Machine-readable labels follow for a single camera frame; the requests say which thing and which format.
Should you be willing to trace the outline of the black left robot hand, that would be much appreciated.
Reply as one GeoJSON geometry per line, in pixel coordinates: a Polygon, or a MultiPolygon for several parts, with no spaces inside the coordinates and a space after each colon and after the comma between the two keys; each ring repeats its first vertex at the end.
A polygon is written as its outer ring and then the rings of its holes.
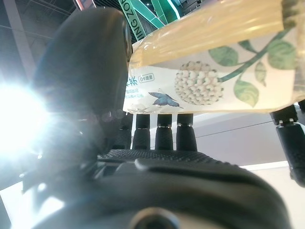
{"type": "Polygon", "coordinates": [[[194,150],[123,149],[132,53],[124,15],[88,9],[57,30],[26,92],[45,112],[20,151],[0,160],[3,229],[289,229],[263,179],[194,150]]]}

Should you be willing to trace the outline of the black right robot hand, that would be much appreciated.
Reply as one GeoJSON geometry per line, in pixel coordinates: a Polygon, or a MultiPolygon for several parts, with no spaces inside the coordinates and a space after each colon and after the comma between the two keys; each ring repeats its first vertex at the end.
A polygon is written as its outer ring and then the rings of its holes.
{"type": "Polygon", "coordinates": [[[294,105],[271,112],[271,119],[281,142],[290,169],[290,177],[305,186],[305,133],[298,123],[294,105]]]}

